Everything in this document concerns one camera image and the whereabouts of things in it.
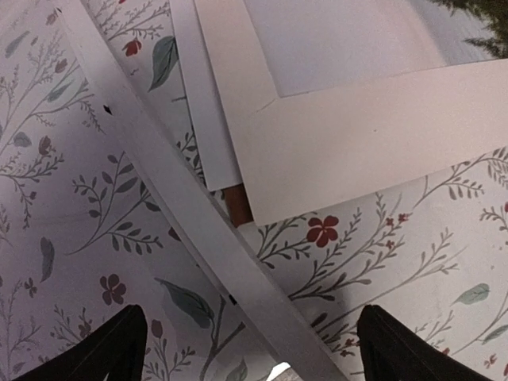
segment green leaf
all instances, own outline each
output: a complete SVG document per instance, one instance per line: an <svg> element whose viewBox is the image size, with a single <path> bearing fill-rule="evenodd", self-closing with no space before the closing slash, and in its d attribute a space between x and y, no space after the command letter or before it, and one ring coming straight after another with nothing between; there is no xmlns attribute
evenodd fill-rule
<svg viewBox="0 0 508 381"><path fill-rule="evenodd" d="M491 289L489 288L488 284L481 283L465 291L459 298L457 298L455 302L453 302L453 304L463 303L469 306L471 304L481 302L482 300L487 299L490 291Z"/></svg>
<svg viewBox="0 0 508 381"><path fill-rule="evenodd" d="M494 331L492 331L491 333L489 333L487 335L487 337L485 337L483 339L482 345L485 345L486 343L488 343L491 340L497 339L498 337L503 335L504 332L506 332L507 330L508 330L508 325L502 325L502 326L500 326L499 328L497 328Z"/></svg>
<svg viewBox="0 0 508 381"><path fill-rule="evenodd" d="M72 82L69 82L58 89L53 90L51 93L48 94L48 97L46 100L48 102L54 102L56 99L60 98L62 94L65 92L65 90L71 85Z"/></svg>
<svg viewBox="0 0 508 381"><path fill-rule="evenodd" d="M152 91L166 82L169 73L171 73L171 69L177 62L178 49L176 48L175 38L173 36L167 36L158 40L153 47L153 79L152 85L150 85L148 91Z"/></svg>
<svg viewBox="0 0 508 381"><path fill-rule="evenodd" d="M205 299L195 292L176 286L167 280L159 278L155 278L155 280L167 288L173 303L181 311L189 315L201 328L206 329L210 327L210 323L215 315Z"/></svg>
<svg viewBox="0 0 508 381"><path fill-rule="evenodd" d="M29 137L27 137L26 133L20 132L17 133L13 138L14 147L23 147L27 148L32 145L32 141Z"/></svg>
<svg viewBox="0 0 508 381"><path fill-rule="evenodd" d="M117 189L117 193L125 193L130 188L134 187L134 184L136 184L137 177L134 177L133 179L127 180L125 183L120 185Z"/></svg>
<svg viewBox="0 0 508 381"><path fill-rule="evenodd" d="M55 248L53 243L46 237L40 239L40 252L42 252L42 279L44 282L53 272L53 260L55 260Z"/></svg>
<svg viewBox="0 0 508 381"><path fill-rule="evenodd" d="M16 52L16 49L19 46L19 44L25 39L25 37L29 33L30 32L27 30L26 32L21 34L19 37L16 37L14 40L12 40L10 42L10 44L7 45L7 48L6 48L6 58L11 57L14 54L14 52Z"/></svg>
<svg viewBox="0 0 508 381"><path fill-rule="evenodd" d="M234 368L225 378L225 381L244 381L247 378L247 365L245 360L241 359L240 365Z"/></svg>

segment red flower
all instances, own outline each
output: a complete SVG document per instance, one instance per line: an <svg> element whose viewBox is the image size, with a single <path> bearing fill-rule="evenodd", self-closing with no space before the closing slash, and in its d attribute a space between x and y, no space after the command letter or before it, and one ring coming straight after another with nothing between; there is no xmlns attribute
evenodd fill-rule
<svg viewBox="0 0 508 381"><path fill-rule="evenodd" d="M104 290L102 293L102 300L108 306L111 306L112 302L117 304L124 304L124 296L125 292L127 292L127 287L124 283L120 283L120 278L118 275L111 274L108 279L105 276L100 279L101 286Z"/></svg>
<svg viewBox="0 0 508 381"><path fill-rule="evenodd" d="M312 217L309 220L309 226L312 228L307 233L309 242L316 242L316 246L324 248L329 241L336 241L339 235L333 229L339 223L339 219L334 216L328 216L324 221L319 218Z"/></svg>
<svg viewBox="0 0 508 381"><path fill-rule="evenodd" d="M125 50L126 56L134 56L141 50L141 42L138 41L136 38L127 44L125 44L124 48L122 50Z"/></svg>
<svg viewBox="0 0 508 381"><path fill-rule="evenodd" d="M55 149L51 146L51 139L49 139L48 136L43 137L39 141L39 153L42 156L49 155L51 151L54 151Z"/></svg>
<svg viewBox="0 0 508 381"><path fill-rule="evenodd" d="M400 213L399 216L398 216L398 222L406 222L407 220L409 220L409 216L405 213Z"/></svg>
<svg viewBox="0 0 508 381"><path fill-rule="evenodd" d="M63 60L59 61L55 66L55 73L59 74L62 71L65 70L65 67L67 66L67 58L64 58Z"/></svg>
<svg viewBox="0 0 508 381"><path fill-rule="evenodd" d="M162 337L163 329L162 329L162 323L160 321L153 319L151 330L152 330L152 335L155 336L156 338L160 339Z"/></svg>
<svg viewBox="0 0 508 381"><path fill-rule="evenodd" d="M88 321L83 321L83 324L78 325L78 328L79 328L79 336L82 339L86 338L88 335L90 335L90 332L92 332L92 326Z"/></svg>
<svg viewBox="0 0 508 381"><path fill-rule="evenodd" d="M495 361L497 360L498 358L496 357L495 354L491 355L491 357L489 357L489 360L485 360L483 361L483 365L485 365L485 368L487 369L490 369L491 368L491 365L494 365L495 364Z"/></svg>
<svg viewBox="0 0 508 381"><path fill-rule="evenodd" d="M350 351L346 351L345 349L342 349L341 356L342 357L355 356L355 353L354 352L350 352Z"/></svg>

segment wooden edge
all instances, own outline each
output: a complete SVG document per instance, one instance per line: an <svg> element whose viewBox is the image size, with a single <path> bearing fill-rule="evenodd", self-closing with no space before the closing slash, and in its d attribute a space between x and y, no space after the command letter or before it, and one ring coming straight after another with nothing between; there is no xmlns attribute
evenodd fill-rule
<svg viewBox="0 0 508 381"><path fill-rule="evenodd" d="M225 188L222 191L224 192L225 204L228 207L229 217L235 228L254 221L244 184Z"/></svg>

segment white strip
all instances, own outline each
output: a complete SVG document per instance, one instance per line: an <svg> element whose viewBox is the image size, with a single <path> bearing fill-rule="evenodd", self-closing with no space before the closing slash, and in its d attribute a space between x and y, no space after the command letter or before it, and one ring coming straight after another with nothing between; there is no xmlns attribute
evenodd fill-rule
<svg viewBox="0 0 508 381"><path fill-rule="evenodd" d="M187 236L184 242L192 243L190 253L208 264L248 317L245 323L276 357L291 364L304 380L345 381L329 350L258 266L254 252L219 212L181 152L164 139L162 122L145 112L87 8L78 0L59 4L76 58L113 113L107 128L124 147L163 214L170 221L174 218L178 231Z"/></svg>
<svg viewBox="0 0 508 381"><path fill-rule="evenodd" d="M240 170L194 0L170 0L170 5L180 67L206 187L210 191L232 187L241 183Z"/></svg>

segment plant stem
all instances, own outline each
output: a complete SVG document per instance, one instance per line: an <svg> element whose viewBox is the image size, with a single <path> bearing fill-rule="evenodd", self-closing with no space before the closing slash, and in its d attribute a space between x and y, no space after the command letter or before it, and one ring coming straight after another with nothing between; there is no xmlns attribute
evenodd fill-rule
<svg viewBox="0 0 508 381"><path fill-rule="evenodd" d="M371 304L373 303L374 301L418 280L418 279L422 279L428 275L432 275L432 274L436 274L440 271L443 271L445 270L445 265L447 264L447 262L449 262L450 260L453 260L455 259L459 254L461 254L464 250L460 250L458 251L458 253L456 253L455 255L451 256L449 259L447 259L446 261L444 261L442 264L440 265L437 265L437 266L434 266L432 267L429 271L427 272L423 272L424 270L426 270L429 266L435 264L437 261L435 260L437 258L437 255L439 254L439 252L441 250L443 250L444 248L448 247L448 240L451 238L452 234L446 232L444 235L442 235L442 238L441 238L441 242L439 244L439 246L437 248L435 248L433 250L433 254L431 255L431 257L429 258L428 261L422 261L419 269L417 269L415 271L415 273L413 273L409 278L407 278L406 280L402 281L400 284L396 285L396 286L393 286L392 288L389 288L388 290L380 293L380 294L377 294L375 297L373 298L370 298L368 299L366 302L362 302L360 303L358 306L352 308L351 310L343 313L342 315L340 315L339 317L336 317L334 318L332 321L328 322L327 324L325 324L323 327L321 327L317 333L320 334L320 333L323 333L325 330L327 330L329 327L331 327L332 325L335 325L336 323L338 323L339 321L341 321L342 319L346 318L348 315L352 314L353 312L356 312L357 310L361 309L362 307L368 305L368 304Z"/></svg>
<svg viewBox="0 0 508 381"><path fill-rule="evenodd" d="M465 172L469 171L471 168L473 168L476 164L478 163L481 163L483 161L488 161L490 160L491 158L485 158L485 155L481 155L478 159L476 159L474 162L472 162L471 164L469 165L466 165L465 168L461 171L459 171L459 168L460 168L460 164L455 167L455 169L452 170L452 175L449 176L445 181L437 184L434 188L432 188L431 190L429 190L429 177L426 176L425 177L425 189L423 190L423 195L421 196L421 198L418 200L418 202L416 204L414 204L413 206L413 209L416 208L418 205L420 205L426 198L428 198L432 193L434 193L435 191L437 191L439 188L441 188L442 186L445 186L447 185L450 181L452 181L454 178L456 177L459 177L461 175L463 175Z"/></svg>
<svg viewBox="0 0 508 381"><path fill-rule="evenodd" d="M54 91L56 90L72 73L74 73L74 71L76 71L79 66L75 66L76 65L76 62L77 60L74 60L71 64L71 66L69 66L69 68L67 69L67 72L63 75L62 79L35 105L35 107L33 107L32 111L30 111L30 113L25 117L25 119L23 119L23 121L20 123L20 125L10 134L10 137L9 139L6 140L6 143L3 145L3 147L0 149L0 157L2 157L2 153L6 150L7 148L7 145L9 144L9 142L13 139L13 137L16 135L16 133L21 129L21 127L23 125L25 125L25 123L31 118L33 117L36 113L35 111L40 107L40 105L46 101L46 99L48 99L48 96Z"/></svg>
<svg viewBox="0 0 508 381"><path fill-rule="evenodd" d="M212 332L211 332L211 339L212 339L212 345L210 346L210 350L208 351L208 357L206 358L205 363L203 364L203 367L201 369L201 372L199 373L199 381L204 381L206 377L206 372L208 371L208 368L212 364L212 362L215 360L217 355L222 351L222 349L225 348L229 342L234 339L238 333L240 333L244 328L244 323L240 323L225 339L222 341L222 343L219 344L219 335L221 333L221 321L222 321L222 314L224 313L226 302L221 297L221 305L219 307L219 313L217 316L217 324L212 321Z"/></svg>

